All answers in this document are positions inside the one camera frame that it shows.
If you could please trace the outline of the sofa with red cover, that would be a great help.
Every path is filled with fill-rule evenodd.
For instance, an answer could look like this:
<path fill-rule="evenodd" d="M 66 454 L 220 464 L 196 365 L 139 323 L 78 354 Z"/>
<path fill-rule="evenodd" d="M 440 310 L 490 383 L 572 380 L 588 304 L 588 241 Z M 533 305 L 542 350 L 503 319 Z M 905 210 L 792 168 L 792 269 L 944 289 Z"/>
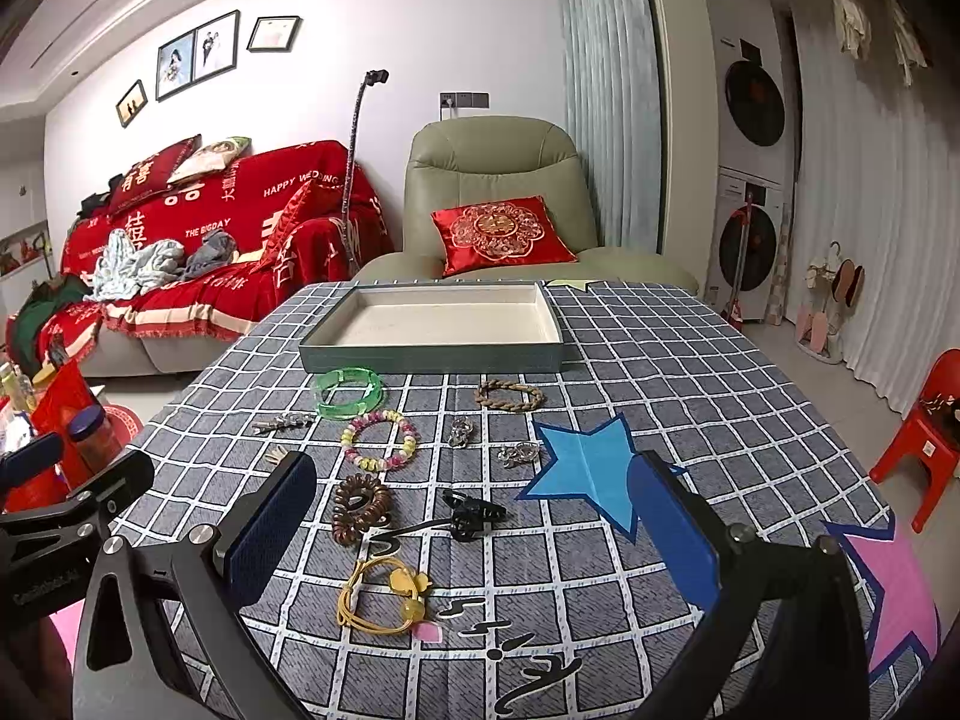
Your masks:
<path fill-rule="evenodd" d="M 187 137 L 135 163 L 67 232 L 57 277 L 5 323 L 28 376 L 65 353 L 90 376 L 192 371 L 306 284 L 392 252 L 382 206 L 335 140 L 252 154 Z"/>

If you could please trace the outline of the small picture frame left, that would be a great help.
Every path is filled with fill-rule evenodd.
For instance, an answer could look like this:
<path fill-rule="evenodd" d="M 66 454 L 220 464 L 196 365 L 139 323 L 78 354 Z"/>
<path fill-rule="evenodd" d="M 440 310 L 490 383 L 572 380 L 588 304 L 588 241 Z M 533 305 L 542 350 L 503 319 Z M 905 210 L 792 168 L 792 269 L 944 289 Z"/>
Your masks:
<path fill-rule="evenodd" d="M 146 94 L 145 85 L 142 80 L 137 80 L 116 104 L 117 117 L 119 117 L 121 127 L 127 128 L 147 104 L 148 94 Z"/>

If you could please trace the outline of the white sheer curtain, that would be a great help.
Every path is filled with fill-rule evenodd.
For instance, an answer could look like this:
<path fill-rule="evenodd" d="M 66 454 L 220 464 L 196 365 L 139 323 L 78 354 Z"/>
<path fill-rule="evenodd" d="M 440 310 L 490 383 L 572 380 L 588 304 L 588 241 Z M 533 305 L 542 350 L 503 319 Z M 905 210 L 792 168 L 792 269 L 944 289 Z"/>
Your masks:
<path fill-rule="evenodd" d="M 958 89 L 937 68 L 905 82 L 884 0 L 864 0 L 866 59 L 841 50 L 832 0 L 788 0 L 802 96 L 788 309 L 838 242 L 866 284 L 841 330 L 844 364 L 907 411 L 958 343 Z"/>

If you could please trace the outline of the small silver hair pin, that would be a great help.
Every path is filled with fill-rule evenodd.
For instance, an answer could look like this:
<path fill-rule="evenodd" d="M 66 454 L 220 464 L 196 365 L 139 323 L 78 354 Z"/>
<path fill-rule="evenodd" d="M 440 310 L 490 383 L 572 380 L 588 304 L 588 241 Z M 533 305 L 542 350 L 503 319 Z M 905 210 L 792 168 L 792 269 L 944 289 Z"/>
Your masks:
<path fill-rule="evenodd" d="M 272 463 L 272 465 L 278 465 L 285 460 L 289 453 L 290 450 L 285 449 L 285 447 L 272 447 L 272 449 L 268 449 L 267 452 L 263 454 L 263 458 L 265 458 L 268 463 Z"/>

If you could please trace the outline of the grey jewelry tray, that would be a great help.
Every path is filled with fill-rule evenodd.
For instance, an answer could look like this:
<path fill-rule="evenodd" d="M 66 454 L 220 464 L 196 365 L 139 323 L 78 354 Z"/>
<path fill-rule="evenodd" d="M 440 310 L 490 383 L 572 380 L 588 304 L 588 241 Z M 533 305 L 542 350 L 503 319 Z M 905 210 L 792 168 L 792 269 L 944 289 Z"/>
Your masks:
<path fill-rule="evenodd" d="M 565 344 L 540 284 L 441 281 L 353 286 L 320 312 L 299 357 L 313 374 L 553 374 Z"/>

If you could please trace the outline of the red plastic stool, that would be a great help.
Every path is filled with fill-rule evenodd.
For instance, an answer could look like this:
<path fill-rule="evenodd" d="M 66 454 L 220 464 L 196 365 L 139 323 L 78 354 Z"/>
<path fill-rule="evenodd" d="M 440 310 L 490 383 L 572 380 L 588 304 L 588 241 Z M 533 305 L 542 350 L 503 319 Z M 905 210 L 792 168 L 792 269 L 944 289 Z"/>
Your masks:
<path fill-rule="evenodd" d="M 869 472 L 874 483 L 882 483 L 900 460 L 918 458 L 928 486 L 911 521 L 914 533 L 924 530 L 958 470 L 958 356 L 957 348 L 947 349 L 934 361 L 898 433 Z"/>

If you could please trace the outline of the double picture frame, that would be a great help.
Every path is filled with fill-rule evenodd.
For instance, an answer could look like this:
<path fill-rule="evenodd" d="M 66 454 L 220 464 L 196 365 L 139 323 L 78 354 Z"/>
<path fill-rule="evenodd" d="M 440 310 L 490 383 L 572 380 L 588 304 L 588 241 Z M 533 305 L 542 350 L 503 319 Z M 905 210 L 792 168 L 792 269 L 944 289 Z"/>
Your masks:
<path fill-rule="evenodd" d="M 239 21 L 238 10 L 228 11 L 158 47 L 155 98 L 171 98 L 233 70 L 238 63 Z"/>

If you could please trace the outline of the silver hair clip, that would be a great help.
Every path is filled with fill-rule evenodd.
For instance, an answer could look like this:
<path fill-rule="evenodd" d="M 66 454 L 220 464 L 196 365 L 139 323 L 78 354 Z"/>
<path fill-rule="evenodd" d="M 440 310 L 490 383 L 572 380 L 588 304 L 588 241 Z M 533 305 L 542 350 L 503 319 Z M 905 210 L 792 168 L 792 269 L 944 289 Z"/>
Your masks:
<path fill-rule="evenodd" d="M 265 436 L 265 434 L 285 433 L 285 431 L 296 431 L 301 427 L 309 427 L 313 424 L 314 418 L 309 415 L 280 415 L 270 419 L 263 419 L 252 424 L 254 433 Z"/>

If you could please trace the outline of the silver heart brooch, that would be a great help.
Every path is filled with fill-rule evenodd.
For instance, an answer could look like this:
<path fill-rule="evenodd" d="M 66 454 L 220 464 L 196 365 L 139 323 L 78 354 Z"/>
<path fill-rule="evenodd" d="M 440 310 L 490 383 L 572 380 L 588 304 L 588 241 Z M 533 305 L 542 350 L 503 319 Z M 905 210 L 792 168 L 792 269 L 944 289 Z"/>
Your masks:
<path fill-rule="evenodd" d="M 519 442 L 498 450 L 498 458 L 505 468 L 535 465 L 540 460 L 540 455 L 542 455 L 542 447 L 539 442 Z"/>
<path fill-rule="evenodd" d="M 449 426 L 448 444 L 453 449 L 464 449 L 475 439 L 475 434 L 477 434 L 477 424 L 469 418 L 458 416 Z"/>

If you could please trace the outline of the cream printed pillow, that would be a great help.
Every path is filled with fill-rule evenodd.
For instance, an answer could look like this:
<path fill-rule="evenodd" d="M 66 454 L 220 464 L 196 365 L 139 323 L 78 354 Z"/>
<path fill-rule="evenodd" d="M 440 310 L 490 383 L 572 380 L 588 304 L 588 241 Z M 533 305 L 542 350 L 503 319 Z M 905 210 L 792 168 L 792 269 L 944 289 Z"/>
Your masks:
<path fill-rule="evenodd" d="M 185 184 L 198 181 L 200 177 L 224 171 L 244 156 L 249 151 L 249 146 L 251 146 L 251 140 L 247 137 L 228 137 L 217 143 L 202 146 L 171 172 L 167 183 L 169 185 Z"/>

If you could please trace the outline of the red mop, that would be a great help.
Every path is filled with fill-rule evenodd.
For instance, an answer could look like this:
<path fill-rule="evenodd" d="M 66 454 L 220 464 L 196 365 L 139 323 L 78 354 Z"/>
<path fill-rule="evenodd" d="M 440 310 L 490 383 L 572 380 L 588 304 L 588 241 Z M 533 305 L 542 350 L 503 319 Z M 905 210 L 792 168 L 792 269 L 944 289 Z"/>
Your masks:
<path fill-rule="evenodd" d="M 737 249 L 736 271 L 734 271 L 731 294 L 729 294 L 726 307 L 724 307 L 724 312 L 722 312 L 722 316 L 726 319 L 726 322 L 736 330 L 740 330 L 743 327 L 742 309 L 740 309 L 740 288 L 742 288 L 743 272 L 745 271 L 745 261 L 747 260 L 752 210 L 754 210 L 754 192 L 747 190 L 747 192 L 745 192 L 745 205 L 737 211 L 737 218 L 739 218 L 740 221 L 740 239 L 739 249 Z"/>

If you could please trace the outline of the jar with blue lid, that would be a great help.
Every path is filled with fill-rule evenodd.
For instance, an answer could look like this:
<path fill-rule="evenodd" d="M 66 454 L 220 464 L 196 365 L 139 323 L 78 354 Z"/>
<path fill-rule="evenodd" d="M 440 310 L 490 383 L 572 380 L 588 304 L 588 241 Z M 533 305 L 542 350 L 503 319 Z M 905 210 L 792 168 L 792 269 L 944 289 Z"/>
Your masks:
<path fill-rule="evenodd" d="M 122 445 L 101 405 L 89 405 L 71 418 L 68 437 L 91 473 L 99 473 L 121 455 Z"/>

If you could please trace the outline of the small picture frame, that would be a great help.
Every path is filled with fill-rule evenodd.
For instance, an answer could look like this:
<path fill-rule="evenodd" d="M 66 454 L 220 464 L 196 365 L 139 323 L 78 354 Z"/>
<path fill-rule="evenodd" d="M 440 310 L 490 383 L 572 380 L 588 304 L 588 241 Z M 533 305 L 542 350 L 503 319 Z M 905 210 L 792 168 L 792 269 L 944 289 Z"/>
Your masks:
<path fill-rule="evenodd" d="M 249 52 L 290 52 L 298 36 L 298 15 L 259 16 L 247 41 Z"/>
<path fill-rule="evenodd" d="M 116 104 L 117 117 L 119 117 L 121 127 L 127 128 L 147 104 L 148 94 L 146 94 L 145 85 L 142 80 L 137 80 Z"/>

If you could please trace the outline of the black hair claw clip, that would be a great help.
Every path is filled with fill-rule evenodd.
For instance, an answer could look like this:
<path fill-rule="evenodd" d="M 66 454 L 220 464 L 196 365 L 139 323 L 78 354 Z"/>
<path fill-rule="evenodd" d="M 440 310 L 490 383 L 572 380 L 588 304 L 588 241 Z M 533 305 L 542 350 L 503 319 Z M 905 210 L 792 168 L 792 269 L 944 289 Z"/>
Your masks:
<path fill-rule="evenodd" d="M 508 518 L 508 512 L 503 505 L 467 496 L 454 489 L 443 489 L 441 499 L 451 509 L 451 536 L 460 543 L 469 543 L 483 533 L 488 525 L 505 522 Z"/>

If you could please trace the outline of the grey-blue curtain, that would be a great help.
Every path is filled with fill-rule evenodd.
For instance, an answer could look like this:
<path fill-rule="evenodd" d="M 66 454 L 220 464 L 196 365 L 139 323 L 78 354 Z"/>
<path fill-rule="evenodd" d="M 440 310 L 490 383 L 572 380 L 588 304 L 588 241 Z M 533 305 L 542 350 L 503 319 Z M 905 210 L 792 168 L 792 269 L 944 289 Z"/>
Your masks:
<path fill-rule="evenodd" d="M 604 244 L 659 249 L 664 171 L 661 57 L 651 0 L 560 0 L 566 130 Z"/>

